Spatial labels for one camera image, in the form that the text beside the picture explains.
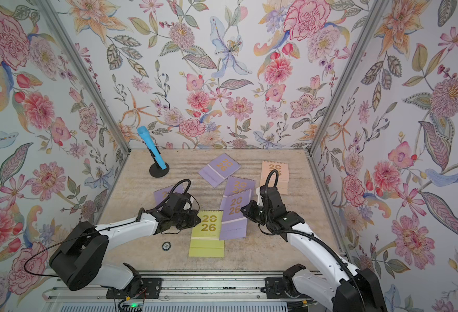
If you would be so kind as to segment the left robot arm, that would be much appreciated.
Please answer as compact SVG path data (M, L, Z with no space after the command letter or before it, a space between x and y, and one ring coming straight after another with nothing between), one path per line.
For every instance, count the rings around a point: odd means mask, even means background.
M155 208L140 209L135 218L97 226L81 222L54 252L49 265L71 291L99 285L134 297L145 289L138 270L127 263L105 264L105 255L142 237L197 226L201 219L192 209L194 202L189 193L174 192Z

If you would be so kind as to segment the lime green 2026 calendar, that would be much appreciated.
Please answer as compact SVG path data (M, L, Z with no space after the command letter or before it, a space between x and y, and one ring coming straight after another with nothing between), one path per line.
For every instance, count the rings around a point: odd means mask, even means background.
M224 257L224 241L220 240L223 212L220 210L201 210L201 222L191 234L189 257Z

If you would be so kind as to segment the purple calendar back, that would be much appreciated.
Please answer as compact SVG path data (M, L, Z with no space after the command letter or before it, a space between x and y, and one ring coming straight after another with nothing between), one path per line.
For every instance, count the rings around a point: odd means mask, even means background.
M240 168L241 164L239 162L227 153L223 153L209 162L198 174L213 188L216 188Z

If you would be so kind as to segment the purple calendar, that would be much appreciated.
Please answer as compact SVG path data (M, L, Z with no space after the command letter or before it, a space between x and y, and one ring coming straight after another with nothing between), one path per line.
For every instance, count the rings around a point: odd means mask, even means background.
M241 209L251 201L250 189L224 197L221 202L222 226L220 241L242 239L247 236L247 218Z
M223 153L209 162L198 174L213 188L216 188L240 168L241 164L239 162L227 153Z
M171 186L161 188L160 190L153 192L156 205L159 205L162 201L164 201L164 199L170 194L170 191L172 190L173 187L174 186L171 185ZM174 193L183 194L184 192L185 192L185 189L182 184L178 185L174 190Z
M247 178L238 178L235 176L230 176L227 179L226 187L224 190L224 197L229 197L233 194L243 192L246 190L253 190L256 187L256 181L253 179Z

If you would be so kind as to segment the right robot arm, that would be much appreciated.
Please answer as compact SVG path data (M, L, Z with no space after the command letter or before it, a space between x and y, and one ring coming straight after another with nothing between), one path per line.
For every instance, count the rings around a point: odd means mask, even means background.
M241 211L248 220L265 226L266 235L280 236L299 250L322 274L296 264L283 273L285 292L305 295L328 311L387 311L378 277L359 269L318 238L305 220L288 211L276 187L261 186Z

